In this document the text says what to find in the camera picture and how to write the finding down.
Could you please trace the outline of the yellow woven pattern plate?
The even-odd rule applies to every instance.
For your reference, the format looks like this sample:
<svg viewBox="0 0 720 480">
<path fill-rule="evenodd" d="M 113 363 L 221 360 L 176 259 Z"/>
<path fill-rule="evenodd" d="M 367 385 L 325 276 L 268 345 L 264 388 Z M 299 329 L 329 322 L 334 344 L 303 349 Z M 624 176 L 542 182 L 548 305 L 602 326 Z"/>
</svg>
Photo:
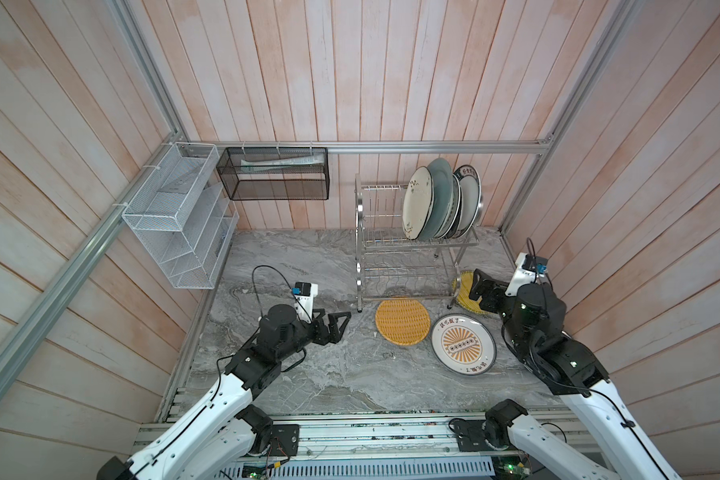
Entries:
<svg viewBox="0 0 720 480">
<path fill-rule="evenodd" d="M 473 285 L 473 272 L 472 271 L 462 271 L 460 273 L 459 279 L 455 280 L 453 282 L 454 287 L 458 286 L 456 301 L 463 309 L 465 309 L 469 312 L 472 312 L 474 314 L 481 315 L 481 316 L 487 316 L 489 314 L 489 312 L 482 310 L 480 308 L 479 302 L 472 300 L 469 297 L 469 293 L 471 291 L 472 285 Z"/>
</svg>

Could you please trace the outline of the orange woven pattern plate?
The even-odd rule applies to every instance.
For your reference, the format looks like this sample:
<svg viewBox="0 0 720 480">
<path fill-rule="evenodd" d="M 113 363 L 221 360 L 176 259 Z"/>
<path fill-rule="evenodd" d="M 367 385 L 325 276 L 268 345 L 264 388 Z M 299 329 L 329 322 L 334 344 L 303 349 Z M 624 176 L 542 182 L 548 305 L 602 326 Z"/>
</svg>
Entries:
<svg viewBox="0 0 720 480">
<path fill-rule="evenodd" d="M 431 319 L 425 306 L 413 299 L 382 301 L 375 324 L 383 338 L 398 346 L 413 346 L 430 332 Z"/>
</svg>

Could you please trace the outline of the light green flower plate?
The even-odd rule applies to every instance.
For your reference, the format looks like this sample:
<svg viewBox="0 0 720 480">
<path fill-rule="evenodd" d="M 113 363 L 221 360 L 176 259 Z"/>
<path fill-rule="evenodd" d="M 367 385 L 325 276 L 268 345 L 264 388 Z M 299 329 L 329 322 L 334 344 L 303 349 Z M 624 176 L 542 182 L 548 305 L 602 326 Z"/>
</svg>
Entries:
<svg viewBox="0 0 720 480">
<path fill-rule="evenodd" d="M 451 199 L 450 199 L 450 203 L 449 203 L 449 209 L 448 209 L 447 216 L 446 216 L 446 218 L 445 218 L 445 220 L 444 220 L 443 225 L 441 226 L 440 231 L 438 232 L 438 235 L 439 235 L 440 238 L 444 238 L 444 236 L 446 235 L 447 230 L 449 229 L 451 212 L 452 212 L 452 208 L 453 208 L 453 205 L 454 205 L 453 177 L 452 177 L 452 175 L 451 175 L 451 180 L 452 180 Z"/>
</svg>

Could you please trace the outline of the stainless steel dish rack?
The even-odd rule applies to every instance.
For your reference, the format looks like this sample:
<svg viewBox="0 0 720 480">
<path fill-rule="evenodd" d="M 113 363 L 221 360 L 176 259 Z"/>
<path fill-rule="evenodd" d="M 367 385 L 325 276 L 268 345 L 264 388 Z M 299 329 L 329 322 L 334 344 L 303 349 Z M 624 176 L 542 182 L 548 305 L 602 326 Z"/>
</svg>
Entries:
<svg viewBox="0 0 720 480">
<path fill-rule="evenodd" d="M 400 220 L 404 184 L 355 178 L 356 310 L 399 298 L 456 303 L 463 257 L 479 243 L 471 231 L 457 239 L 410 240 Z"/>
</svg>

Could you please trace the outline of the white plate green lettered rim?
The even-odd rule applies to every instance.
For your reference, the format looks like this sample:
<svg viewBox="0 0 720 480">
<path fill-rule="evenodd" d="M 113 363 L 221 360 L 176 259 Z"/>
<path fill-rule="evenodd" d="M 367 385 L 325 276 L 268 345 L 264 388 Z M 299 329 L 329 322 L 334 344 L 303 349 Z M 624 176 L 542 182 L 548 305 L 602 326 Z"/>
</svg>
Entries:
<svg viewBox="0 0 720 480">
<path fill-rule="evenodd" d="M 458 167 L 455 176 L 461 188 L 461 214 L 454 235 L 460 238 L 465 235 L 478 217 L 482 208 L 482 187 L 478 172 L 472 165 Z"/>
</svg>

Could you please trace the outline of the cream floral plate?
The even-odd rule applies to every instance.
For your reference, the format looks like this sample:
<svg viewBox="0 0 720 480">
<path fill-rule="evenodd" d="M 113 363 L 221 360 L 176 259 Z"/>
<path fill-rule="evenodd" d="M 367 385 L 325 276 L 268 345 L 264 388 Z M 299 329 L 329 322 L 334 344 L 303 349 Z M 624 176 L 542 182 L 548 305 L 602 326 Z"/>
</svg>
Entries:
<svg viewBox="0 0 720 480">
<path fill-rule="evenodd" d="M 426 166 L 411 176 L 403 200 L 402 226 L 409 240 L 416 240 L 426 225 L 433 201 L 433 180 Z"/>
</svg>

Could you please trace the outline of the large teal plate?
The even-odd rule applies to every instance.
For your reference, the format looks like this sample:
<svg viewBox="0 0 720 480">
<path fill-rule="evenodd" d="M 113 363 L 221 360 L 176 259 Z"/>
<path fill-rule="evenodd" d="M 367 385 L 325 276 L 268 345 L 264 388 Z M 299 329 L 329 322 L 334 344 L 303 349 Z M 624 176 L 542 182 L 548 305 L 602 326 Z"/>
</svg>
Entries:
<svg viewBox="0 0 720 480">
<path fill-rule="evenodd" d="M 439 235 L 453 203 L 453 174 L 449 162 L 437 158 L 427 166 L 427 170 L 432 179 L 432 205 L 419 234 L 420 241 L 429 241 Z"/>
</svg>

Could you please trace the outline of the small orange sunburst plate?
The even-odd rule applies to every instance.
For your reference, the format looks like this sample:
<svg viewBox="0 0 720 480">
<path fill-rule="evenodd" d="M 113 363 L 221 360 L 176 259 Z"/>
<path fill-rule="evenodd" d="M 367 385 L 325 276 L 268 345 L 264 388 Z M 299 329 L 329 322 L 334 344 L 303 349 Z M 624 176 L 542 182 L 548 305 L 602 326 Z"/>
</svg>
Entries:
<svg viewBox="0 0 720 480">
<path fill-rule="evenodd" d="M 444 236 L 445 239 L 451 239 L 454 237 L 455 232 L 458 228 L 459 219 L 460 219 L 461 210 L 462 210 L 462 191 L 461 191 L 460 180 L 457 178 L 457 176 L 455 174 L 453 174 L 452 177 L 453 177 L 454 205 L 453 205 L 452 212 L 451 212 L 449 229 L 447 230 L 446 235 Z"/>
</svg>

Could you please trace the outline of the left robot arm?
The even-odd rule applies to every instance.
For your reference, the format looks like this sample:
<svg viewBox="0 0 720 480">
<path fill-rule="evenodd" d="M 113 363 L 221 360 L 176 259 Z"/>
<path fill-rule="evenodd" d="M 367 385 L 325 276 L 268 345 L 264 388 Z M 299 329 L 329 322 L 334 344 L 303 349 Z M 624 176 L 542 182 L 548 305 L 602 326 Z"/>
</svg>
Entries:
<svg viewBox="0 0 720 480">
<path fill-rule="evenodd" d="M 227 364 L 218 379 L 185 415 L 128 460 L 108 460 L 99 479 L 209 479 L 223 466 L 249 453 L 270 447 L 273 422 L 254 400 L 285 371 L 283 362 L 310 344 L 341 341 L 349 312 L 313 311 L 302 320 L 287 304 L 271 307 L 256 332 Z"/>
</svg>

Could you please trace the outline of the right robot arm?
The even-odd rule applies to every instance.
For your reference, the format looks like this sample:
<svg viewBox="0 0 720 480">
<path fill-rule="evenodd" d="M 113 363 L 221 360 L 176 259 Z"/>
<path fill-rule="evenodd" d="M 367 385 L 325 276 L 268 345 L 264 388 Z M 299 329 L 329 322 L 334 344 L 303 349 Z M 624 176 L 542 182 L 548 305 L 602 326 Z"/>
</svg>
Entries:
<svg viewBox="0 0 720 480">
<path fill-rule="evenodd" d="M 525 451 L 559 478 L 678 478 L 595 354 L 564 332 L 566 305 L 536 268 L 518 267 L 510 282 L 477 269 L 469 296 L 481 310 L 500 316 L 501 337 L 510 352 L 576 415 L 612 467 L 598 466 L 554 437 L 513 400 L 487 412 L 483 432 L 488 445 Z"/>
</svg>

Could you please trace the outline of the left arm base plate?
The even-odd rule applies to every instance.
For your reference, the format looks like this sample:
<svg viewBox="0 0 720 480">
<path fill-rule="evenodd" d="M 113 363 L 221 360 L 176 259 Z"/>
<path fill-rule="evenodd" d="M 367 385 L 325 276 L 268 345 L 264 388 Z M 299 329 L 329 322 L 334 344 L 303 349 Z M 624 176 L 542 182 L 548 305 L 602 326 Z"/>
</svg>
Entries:
<svg viewBox="0 0 720 480">
<path fill-rule="evenodd" d="M 266 427 L 260 437 L 260 455 L 296 456 L 300 426 L 298 424 L 274 424 Z"/>
</svg>

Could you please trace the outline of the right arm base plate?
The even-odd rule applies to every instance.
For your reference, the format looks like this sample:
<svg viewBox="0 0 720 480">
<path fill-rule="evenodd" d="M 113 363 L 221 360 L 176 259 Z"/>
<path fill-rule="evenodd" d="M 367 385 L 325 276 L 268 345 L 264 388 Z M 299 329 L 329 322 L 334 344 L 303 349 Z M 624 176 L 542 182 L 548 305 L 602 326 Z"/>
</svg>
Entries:
<svg viewBox="0 0 720 480">
<path fill-rule="evenodd" d="M 506 426 L 493 419 L 453 418 L 448 428 L 455 435 L 461 452 L 504 451 L 510 446 Z"/>
</svg>

